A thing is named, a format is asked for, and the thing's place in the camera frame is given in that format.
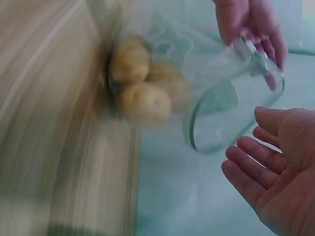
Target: yellow potato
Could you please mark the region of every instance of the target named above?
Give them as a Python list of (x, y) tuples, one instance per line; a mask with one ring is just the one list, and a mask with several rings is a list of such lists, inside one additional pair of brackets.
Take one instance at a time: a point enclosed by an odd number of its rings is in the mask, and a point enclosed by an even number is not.
[(150, 53), (137, 38), (120, 42), (111, 58), (110, 74), (115, 82), (139, 83), (146, 80), (150, 70)]
[(129, 122), (142, 127), (162, 125), (172, 112), (167, 92), (149, 83), (128, 86), (119, 98), (119, 108)]
[(170, 63), (163, 61), (153, 62), (147, 80), (167, 91), (175, 112), (185, 112), (191, 105), (190, 84), (181, 71)]

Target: open palm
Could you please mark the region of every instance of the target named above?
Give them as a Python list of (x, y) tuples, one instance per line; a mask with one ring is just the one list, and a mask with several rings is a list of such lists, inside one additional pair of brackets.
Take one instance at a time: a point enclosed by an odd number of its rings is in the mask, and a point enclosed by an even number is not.
[(257, 109), (253, 135), (226, 151), (223, 172), (260, 220), (284, 236), (315, 235), (315, 112)]

